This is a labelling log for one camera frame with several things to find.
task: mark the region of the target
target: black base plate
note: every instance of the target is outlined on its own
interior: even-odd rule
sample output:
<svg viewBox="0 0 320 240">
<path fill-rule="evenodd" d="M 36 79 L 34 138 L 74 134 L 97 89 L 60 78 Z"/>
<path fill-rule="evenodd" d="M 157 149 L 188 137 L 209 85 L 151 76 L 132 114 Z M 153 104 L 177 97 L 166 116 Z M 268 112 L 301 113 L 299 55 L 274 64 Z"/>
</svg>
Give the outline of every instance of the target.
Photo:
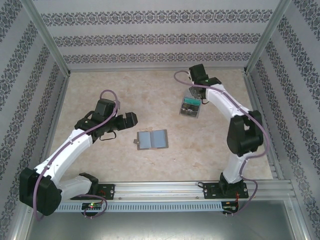
<svg viewBox="0 0 320 240">
<path fill-rule="evenodd" d="M 198 186 L 203 188 L 203 194 L 205 199 L 247 199 L 249 198 L 247 185 L 243 182 L 242 188 L 235 191 L 230 191 L 226 195 L 222 194 L 218 182 L 202 183 Z"/>
<path fill-rule="evenodd" d="M 115 196 L 115 185 L 114 184 L 100 184 L 98 185 L 97 196 L 101 196 L 106 200 L 113 200 Z M 71 200 L 100 200 L 97 197 L 87 197 L 87 196 L 75 196 Z"/>
</svg>

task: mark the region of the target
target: marble-patterned floor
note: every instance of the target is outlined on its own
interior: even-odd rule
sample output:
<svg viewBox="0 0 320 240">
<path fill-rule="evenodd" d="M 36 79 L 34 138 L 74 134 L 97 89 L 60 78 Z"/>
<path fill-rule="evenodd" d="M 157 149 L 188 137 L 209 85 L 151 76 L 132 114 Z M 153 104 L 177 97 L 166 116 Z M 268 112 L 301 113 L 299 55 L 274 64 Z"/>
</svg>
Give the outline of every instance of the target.
<svg viewBox="0 0 320 240">
<path fill-rule="evenodd" d="M 235 99 L 251 108 L 240 70 L 207 70 L 207 74 L 220 79 Z M 114 140 L 97 140 L 62 179 L 87 172 L 101 182 L 218 180 L 228 164 L 229 123 L 213 104 L 202 105 L 198 119 L 179 115 L 188 86 L 176 82 L 173 75 L 174 71 L 72 73 L 51 153 L 76 122 L 95 109 L 104 89 L 116 92 L 121 102 L 118 114 L 134 112 L 138 124 L 118 131 Z M 183 73 L 179 77 L 189 81 Z M 104 98 L 114 100 L 110 93 Z M 162 129 L 167 129 L 169 148 L 137 150 L 133 144 L 137 132 Z M 244 176 L 272 179 L 267 157 L 251 160 Z"/>
</svg>

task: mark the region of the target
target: patterned wallpaper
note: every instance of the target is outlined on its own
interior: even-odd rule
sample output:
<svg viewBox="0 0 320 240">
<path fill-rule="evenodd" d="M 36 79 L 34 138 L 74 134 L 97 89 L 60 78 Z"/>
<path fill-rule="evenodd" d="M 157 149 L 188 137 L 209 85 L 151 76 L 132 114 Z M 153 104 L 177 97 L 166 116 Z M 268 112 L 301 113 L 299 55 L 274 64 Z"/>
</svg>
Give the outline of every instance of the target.
<svg viewBox="0 0 320 240">
<path fill-rule="evenodd" d="M 245 67 L 279 0 L 36 0 L 71 70 Z"/>
<path fill-rule="evenodd" d="M 19 201 L 19 175 L 39 163 L 65 77 L 19 0 L 0 0 L 0 240 Z"/>
<path fill-rule="evenodd" d="M 320 239 L 320 6 L 294 0 L 251 77 L 284 176 Z"/>
</svg>

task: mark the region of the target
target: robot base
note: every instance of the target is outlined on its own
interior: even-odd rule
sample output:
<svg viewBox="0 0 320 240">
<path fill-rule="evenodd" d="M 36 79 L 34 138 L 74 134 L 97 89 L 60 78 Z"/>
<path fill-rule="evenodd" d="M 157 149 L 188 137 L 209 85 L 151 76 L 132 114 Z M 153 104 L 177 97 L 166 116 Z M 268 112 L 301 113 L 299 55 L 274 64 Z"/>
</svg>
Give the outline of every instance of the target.
<svg viewBox="0 0 320 240">
<path fill-rule="evenodd" d="M 246 183 L 243 180 L 237 183 L 228 183 L 223 173 L 220 175 L 220 181 L 203 183 L 198 186 L 203 189 L 205 199 L 247 199 L 249 198 Z"/>
<path fill-rule="evenodd" d="M 105 198 L 106 200 L 113 200 L 115 195 L 115 185 L 114 184 L 103 184 L 99 183 L 99 180 L 86 173 L 80 173 L 79 176 L 83 176 L 91 181 L 91 187 L 87 194 L 96 195 Z M 97 197 L 89 197 L 89 196 L 75 196 L 71 198 L 71 200 L 100 200 Z"/>
</svg>

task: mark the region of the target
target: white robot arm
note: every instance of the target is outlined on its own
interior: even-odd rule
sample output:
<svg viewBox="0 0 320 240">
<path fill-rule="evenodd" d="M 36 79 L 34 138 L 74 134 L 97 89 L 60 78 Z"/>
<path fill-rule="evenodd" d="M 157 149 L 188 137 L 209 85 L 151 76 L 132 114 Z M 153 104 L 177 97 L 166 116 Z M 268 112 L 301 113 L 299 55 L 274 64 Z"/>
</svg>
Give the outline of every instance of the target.
<svg viewBox="0 0 320 240">
<path fill-rule="evenodd" d="M 132 128 L 138 123 L 137 116 L 133 112 L 126 113 L 125 117 L 123 115 L 115 115 L 104 123 L 111 116 L 115 106 L 115 102 L 101 98 L 95 110 L 90 111 L 77 122 L 70 136 L 48 159 L 34 169 L 25 168 L 21 172 L 19 179 L 19 198 L 21 202 L 33 207 L 33 193 L 36 181 L 44 169 L 47 170 L 38 185 L 36 205 L 37 210 L 45 216 L 52 214 L 61 201 L 83 194 L 97 195 L 99 180 L 88 173 L 80 173 L 79 176 L 67 181 L 60 182 L 60 180 L 77 157 L 97 139 L 101 139 L 101 136 L 105 133 L 114 133 L 116 137 L 117 135 L 114 131 Z M 84 134 L 85 131 L 101 123 L 103 125 Z M 51 161 L 53 156 L 63 147 L 64 149 Z"/>
<path fill-rule="evenodd" d="M 228 165 L 220 176 L 219 185 L 225 195 L 228 195 L 228 192 L 232 192 L 230 195 L 233 195 L 237 188 L 243 186 L 240 184 L 243 182 L 240 172 L 244 161 L 254 155 L 264 140 L 262 131 L 246 114 L 259 124 L 262 123 L 261 114 L 258 111 L 250 111 L 237 102 L 216 77 L 208 77 L 202 64 L 190 67 L 188 75 L 194 85 L 204 86 L 192 87 L 191 93 L 194 97 L 213 103 L 229 122 L 227 144 L 231 153 Z"/>
</svg>

